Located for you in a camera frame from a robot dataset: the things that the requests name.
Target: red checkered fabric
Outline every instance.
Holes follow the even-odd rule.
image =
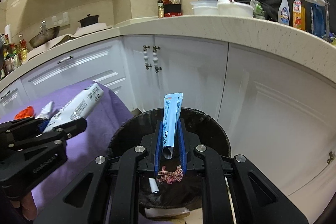
[[[176,181],[180,182],[183,178],[183,171],[181,165],[176,167],[175,172],[168,172],[166,171],[166,167],[162,166],[162,171],[159,171],[157,174],[161,175],[161,177],[157,179],[159,182],[166,181],[168,184],[172,184],[173,182]]]

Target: black trash can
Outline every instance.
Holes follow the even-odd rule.
[[[219,155],[231,157],[231,148],[225,131],[209,115],[199,110],[182,108],[187,131],[198,135],[202,144],[217,151]],[[141,143],[142,137],[155,132],[158,120],[163,119],[163,108],[149,110],[133,117],[114,134],[108,149],[108,157],[121,156],[126,150]],[[176,160],[161,163],[167,170],[176,168]],[[202,206],[201,178],[184,177],[181,182],[158,184],[159,193],[152,194],[147,178],[140,179],[139,202],[146,208],[200,208]]]

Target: blue packet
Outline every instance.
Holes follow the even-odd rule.
[[[164,99],[163,125],[162,125],[162,154],[171,159],[174,150],[177,121],[181,113],[183,93],[167,94]]]

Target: white bottle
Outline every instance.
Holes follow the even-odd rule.
[[[281,0],[281,5],[278,11],[278,22],[281,24],[289,25],[289,6],[287,0]]]

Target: orange wrapper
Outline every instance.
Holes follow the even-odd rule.
[[[24,110],[21,110],[18,114],[15,115],[14,120],[27,118],[34,115],[34,108],[32,106],[29,106],[25,108]]]

